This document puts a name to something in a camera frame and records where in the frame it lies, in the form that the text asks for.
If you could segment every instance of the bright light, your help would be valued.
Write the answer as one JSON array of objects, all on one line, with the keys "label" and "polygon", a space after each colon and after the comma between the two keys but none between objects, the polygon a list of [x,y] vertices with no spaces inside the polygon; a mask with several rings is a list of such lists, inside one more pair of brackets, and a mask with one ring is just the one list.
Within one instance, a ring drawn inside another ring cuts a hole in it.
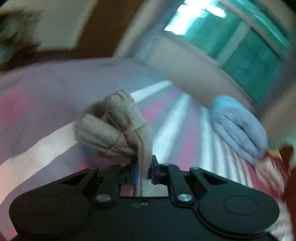
[{"label": "bright light", "polygon": [[195,8],[191,5],[181,5],[177,11],[185,18],[198,18],[202,13],[200,8]]},{"label": "bright light", "polygon": [[210,2],[211,0],[185,0],[185,3],[194,9],[205,9]]},{"label": "bright light", "polygon": [[173,32],[176,35],[185,35],[197,18],[204,18],[210,12],[216,16],[224,18],[226,13],[221,8],[210,6],[213,0],[185,0],[187,5],[181,5],[177,10],[177,15],[165,31]]},{"label": "bright light", "polygon": [[207,6],[206,10],[208,10],[210,13],[218,16],[218,17],[222,17],[225,18],[226,17],[226,13],[225,10],[219,8],[219,7],[215,7],[215,6]]}]

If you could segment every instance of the window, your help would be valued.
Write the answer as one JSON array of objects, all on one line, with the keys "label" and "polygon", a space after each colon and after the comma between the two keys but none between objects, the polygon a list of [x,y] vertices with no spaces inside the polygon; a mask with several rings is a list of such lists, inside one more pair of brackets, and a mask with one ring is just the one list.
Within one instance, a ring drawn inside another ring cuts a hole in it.
[{"label": "window", "polygon": [[270,91],[287,37],[249,0],[185,0],[165,31],[215,59],[255,101]]}]

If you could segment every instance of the beige fabric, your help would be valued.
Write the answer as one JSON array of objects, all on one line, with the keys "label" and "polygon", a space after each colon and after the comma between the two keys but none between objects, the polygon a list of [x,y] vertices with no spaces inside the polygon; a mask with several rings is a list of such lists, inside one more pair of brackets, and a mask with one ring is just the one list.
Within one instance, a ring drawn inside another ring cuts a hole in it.
[{"label": "beige fabric", "polygon": [[[152,129],[131,95],[121,90],[86,109],[75,123],[76,139],[110,159],[137,155],[139,179],[136,196],[149,196],[148,170],[152,159]],[[132,187],[125,187],[131,193]]]}]

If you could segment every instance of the circular pad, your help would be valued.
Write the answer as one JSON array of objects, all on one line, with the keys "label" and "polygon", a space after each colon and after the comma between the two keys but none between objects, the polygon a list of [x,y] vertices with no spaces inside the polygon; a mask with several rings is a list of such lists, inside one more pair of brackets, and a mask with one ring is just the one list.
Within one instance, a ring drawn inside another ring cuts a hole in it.
[{"label": "circular pad", "polygon": [[88,217],[88,199],[75,186],[52,184],[16,198],[9,209],[17,232],[54,237],[75,231]]},{"label": "circular pad", "polygon": [[263,233],[274,224],[279,207],[263,192],[221,185],[208,190],[198,213],[209,227],[225,235],[246,237]]},{"label": "circular pad", "polygon": [[229,197],[224,202],[227,211],[236,215],[251,215],[258,209],[258,204],[247,196]]}]

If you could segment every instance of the white stripe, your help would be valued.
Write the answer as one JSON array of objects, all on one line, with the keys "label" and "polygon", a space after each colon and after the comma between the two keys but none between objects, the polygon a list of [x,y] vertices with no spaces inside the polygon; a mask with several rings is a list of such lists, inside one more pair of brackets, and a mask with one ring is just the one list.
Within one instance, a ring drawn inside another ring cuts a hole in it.
[{"label": "white stripe", "polygon": [[183,119],[188,111],[190,96],[182,93],[153,141],[153,154],[159,163],[166,163],[174,146]]},{"label": "white stripe", "polygon": [[232,153],[233,153],[233,155],[235,157],[235,160],[234,161],[237,163],[238,173],[239,173],[240,179],[242,181],[241,184],[247,186],[247,183],[246,183],[247,176],[244,175],[244,166],[243,166],[243,163],[239,159],[239,156],[238,156],[238,154],[235,151],[232,150]]},{"label": "white stripe", "polygon": [[217,175],[227,178],[227,171],[226,171],[226,163],[224,158],[224,151],[223,147],[221,145],[220,137],[214,132],[213,135],[214,143],[215,143],[215,153],[216,153],[216,159],[217,162]]},{"label": "white stripe", "polygon": [[212,162],[213,162],[213,148],[211,142],[211,135],[213,135],[212,124],[210,120],[209,110],[205,107],[200,108],[201,115],[201,158],[199,167],[207,170],[209,172],[213,172],[212,170]]},{"label": "white stripe", "polygon": [[247,186],[250,187],[250,188],[253,188],[253,184],[252,184],[252,181],[251,181],[251,176],[250,176],[250,172],[249,172],[249,169],[247,167],[247,164],[241,157],[239,159],[242,162],[243,168],[246,171],[247,181],[248,181]]},{"label": "white stripe", "polygon": [[156,92],[167,88],[168,86],[172,85],[173,83],[168,81],[168,80],[164,80],[162,82],[156,83],[154,85],[150,85],[144,89],[135,91],[133,93],[131,93],[131,96],[134,98],[135,102],[140,102],[142,100],[144,100],[145,98],[155,94]]},{"label": "white stripe", "polygon": [[238,173],[237,168],[234,164],[233,156],[231,154],[232,149],[225,143],[225,155],[226,161],[228,161],[229,170],[230,170],[230,180],[238,183]]},{"label": "white stripe", "polygon": [[74,122],[56,130],[25,153],[7,159],[0,166],[0,204],[18,185],[77,143],[73,124]]}]

